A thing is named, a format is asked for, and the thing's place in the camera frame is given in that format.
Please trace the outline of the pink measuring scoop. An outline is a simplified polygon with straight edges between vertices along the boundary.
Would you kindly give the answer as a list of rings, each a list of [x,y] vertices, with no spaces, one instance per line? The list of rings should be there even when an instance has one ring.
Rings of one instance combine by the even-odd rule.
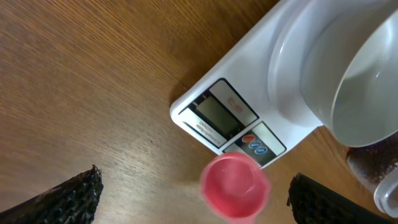
[[[240,152],[214,158],[202,171],[200,193],[212,211],[228,223],[254,223],[266,206],[271,183],[257,163]]]

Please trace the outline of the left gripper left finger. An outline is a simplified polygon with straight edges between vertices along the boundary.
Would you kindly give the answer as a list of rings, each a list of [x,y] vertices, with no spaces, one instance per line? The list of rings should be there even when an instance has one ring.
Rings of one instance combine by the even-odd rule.
[[[15,207],[1,212],[1,223],[91,224],[104,185],[93,166]]]

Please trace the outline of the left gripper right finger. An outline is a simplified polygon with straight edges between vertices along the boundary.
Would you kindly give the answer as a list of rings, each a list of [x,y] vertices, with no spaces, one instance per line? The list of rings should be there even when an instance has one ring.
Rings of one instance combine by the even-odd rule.
[[[298,224],[392,223],[301,173],[290,183],[287,205]]]

